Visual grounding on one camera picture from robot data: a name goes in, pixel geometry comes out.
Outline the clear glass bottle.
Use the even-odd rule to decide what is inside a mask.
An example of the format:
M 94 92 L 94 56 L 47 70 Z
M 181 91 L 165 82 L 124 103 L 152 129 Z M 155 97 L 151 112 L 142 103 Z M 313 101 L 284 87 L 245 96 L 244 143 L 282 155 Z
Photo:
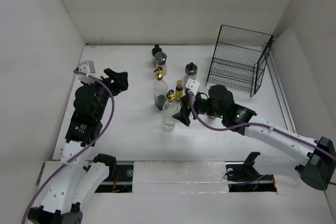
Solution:
M 173 129 L 176 125 L 176 119 L 173 117 L 178 112 L 178 103 L 175 100 L 175 93 L 169 90 L 166 94 L 166 102 L 163 106 L 163 125 L 166 128 Z

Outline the glass bottle with dark sauce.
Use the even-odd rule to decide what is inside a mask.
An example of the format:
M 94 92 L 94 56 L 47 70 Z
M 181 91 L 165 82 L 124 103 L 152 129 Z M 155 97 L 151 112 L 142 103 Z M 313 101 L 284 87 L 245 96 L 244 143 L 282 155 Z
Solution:
M 153 95 L 155 106 L 162 111 L 163 106 L 166 102 L 167 84 L 163 80 L 163 70 L 161 67 L 158 67 L 154 70 L 155 82 L 153 84 Z

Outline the grey-lid white powder shaker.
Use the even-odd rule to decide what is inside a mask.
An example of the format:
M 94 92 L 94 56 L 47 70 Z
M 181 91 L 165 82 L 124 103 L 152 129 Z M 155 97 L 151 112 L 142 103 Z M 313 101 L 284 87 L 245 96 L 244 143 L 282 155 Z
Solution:
M 156 59 L 156 67 L 162 68 L 162 74 L 165 76 L 167 74 L 167 55 L 164 52 L 158 52 L 155 56 Z

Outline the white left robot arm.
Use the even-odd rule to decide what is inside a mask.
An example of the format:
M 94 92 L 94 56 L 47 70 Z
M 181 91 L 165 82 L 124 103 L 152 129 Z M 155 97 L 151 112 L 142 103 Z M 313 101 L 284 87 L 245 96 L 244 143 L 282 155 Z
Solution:
M 117 175 L 114 156 L 98 154 L 85 167 L 97 140 L 109 127 L 115 107 L 106 124 L 101 120 L 107 103 L 129 87 L 128 73 L 104 69 L 105 77 L 95 77 L 80 68 L 73 71 L 81 82 L 75 92 L 60 166 L 39 186 L 22 217 L 22 223 L 82 223 L 84 204 L 104 180 Z

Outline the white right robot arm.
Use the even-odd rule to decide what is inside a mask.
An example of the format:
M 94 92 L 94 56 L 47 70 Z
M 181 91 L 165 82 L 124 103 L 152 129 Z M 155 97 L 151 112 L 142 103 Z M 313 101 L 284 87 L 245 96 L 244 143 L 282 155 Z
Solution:
M 335 147 L 330 139 L 305 137 L 276 126 L 237 104 L 223 85 L 210 87 L 205 98 L 199 87 L 197 81 L 187 84 L 181 109 L 173 115 L 174 119 L 189 126 L 191 115 L 195 120 L 199 120 L 201 114 L 219 118 L 223 125 L 221 131 L 236 132 L 278 149 L 297 162 L 294 169 L 306 185 L 322 191 L 328 188 L 335 172 Z

